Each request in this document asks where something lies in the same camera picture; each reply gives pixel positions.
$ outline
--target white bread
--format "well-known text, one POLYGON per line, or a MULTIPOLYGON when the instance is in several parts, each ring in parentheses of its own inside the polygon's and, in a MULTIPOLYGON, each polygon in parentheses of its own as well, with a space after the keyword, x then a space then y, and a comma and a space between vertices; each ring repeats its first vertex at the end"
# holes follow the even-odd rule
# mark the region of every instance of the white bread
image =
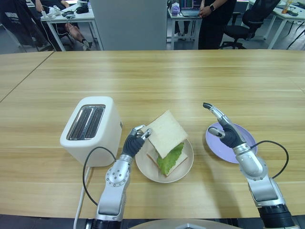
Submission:
POLYGON ((187 138, 187 133, 169 110, 148 126, 143 127, 143 132, 148 128, 152 129, 152 135, 149 136, 148 140, 162 158, 165 158, 172 149, 187 138))
MULTIPOLYGON (((147 156, 157 165, 157 158, 158 158, 158 153, 155 150, 151 150, 150 152, 147 153, 147 156)), ((176 160, 176 164, 170 169, 168 174, 165 174, 167 177, 171 174, 171 172, 174 171, 175 168, 177 168, 185 159, 187 158, 187 155, 184 152, 181 152, 180 157, 176 160)))

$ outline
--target robotic arm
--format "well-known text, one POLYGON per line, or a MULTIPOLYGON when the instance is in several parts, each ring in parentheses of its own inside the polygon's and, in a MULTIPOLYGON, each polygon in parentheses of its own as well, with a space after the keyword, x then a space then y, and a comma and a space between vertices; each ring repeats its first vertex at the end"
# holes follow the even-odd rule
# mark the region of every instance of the robotic arm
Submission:
POLYGON ((223 131, 215 127, 210 127, 208 131, 233 149, 265 228, 298 229, 277 183, 268 175, 264 160, 254 154, 254 150, 224 113, 208 103, 204 103, 203 107, 210 110, 223 127, 223 131))
POLYGON ((123 218, 126 202, 126 189, 130 182, 131 163, 145 140, 151 135, 148 129, 144 134, 139 130, 144 125, 131 130, 123 146, 120 159, 108 169, 105 189, 101 195, 92 229, 119 229, 123 218))

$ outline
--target black pants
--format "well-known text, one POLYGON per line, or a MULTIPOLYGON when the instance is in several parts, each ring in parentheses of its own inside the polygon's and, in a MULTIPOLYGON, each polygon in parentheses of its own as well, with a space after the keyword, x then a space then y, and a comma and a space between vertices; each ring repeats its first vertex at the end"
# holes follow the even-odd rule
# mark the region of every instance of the black pants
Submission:
POLYGON ((219 49, 223 35, 224 25, 214 25, 203 18, 198 38, 198 49, 219 49))
MULTIPOLYGON (((184 34, 187 34, 189 32, 189 25, 190 25, 190 21, 183 21, 184 24, 184 34)), ((179 28, 179 24, 176 21, 175 23, 175 33, 180 32, 180 28, 179 28)))

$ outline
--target white toaster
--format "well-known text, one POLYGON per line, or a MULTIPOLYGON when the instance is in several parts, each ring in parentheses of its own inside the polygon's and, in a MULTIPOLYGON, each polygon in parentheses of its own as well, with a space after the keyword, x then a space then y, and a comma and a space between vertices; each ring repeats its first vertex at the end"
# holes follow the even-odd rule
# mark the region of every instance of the white toaster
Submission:
MULTIPOLYGON (((109 149, 117 155, 122 133, 122 121, 113 99, 93 96, 82 99, 74 109, 61 134, 61 145, 81 164, 97 146, 109 149)), ((91 155, 87 166, 108 166, 113 157, 98 148, 91 155)))

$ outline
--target laptop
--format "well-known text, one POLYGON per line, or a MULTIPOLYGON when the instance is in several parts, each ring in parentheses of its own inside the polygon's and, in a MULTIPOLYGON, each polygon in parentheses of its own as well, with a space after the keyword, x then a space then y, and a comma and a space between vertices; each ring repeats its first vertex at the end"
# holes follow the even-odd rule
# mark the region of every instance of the laptop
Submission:
POLYGON ((201 0, 179 0, 180 12, 186 17, 198 17, 201 0))

